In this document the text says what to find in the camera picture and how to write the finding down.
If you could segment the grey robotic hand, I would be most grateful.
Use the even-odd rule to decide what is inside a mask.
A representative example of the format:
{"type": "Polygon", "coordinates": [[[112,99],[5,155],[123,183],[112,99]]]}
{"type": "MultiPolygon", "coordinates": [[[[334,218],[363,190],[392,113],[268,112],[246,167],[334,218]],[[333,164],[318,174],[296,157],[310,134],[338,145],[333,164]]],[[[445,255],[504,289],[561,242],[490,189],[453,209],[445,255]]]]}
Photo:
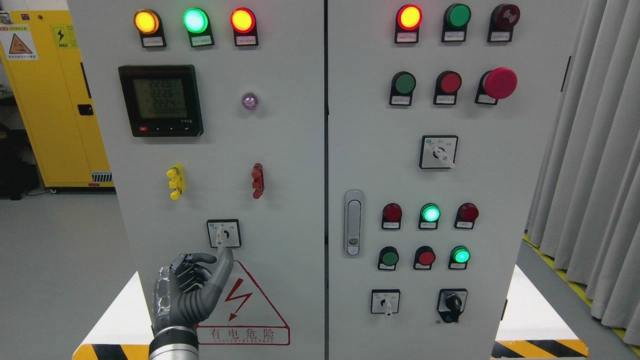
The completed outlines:
{"type": "Polygon", "coordinates": [[[153,288],[151,328],[154,335],[171,327],[195,326],[211,316],[234,267],[230,248],[217,255],[181,253],[158,271],[153,288]]]}

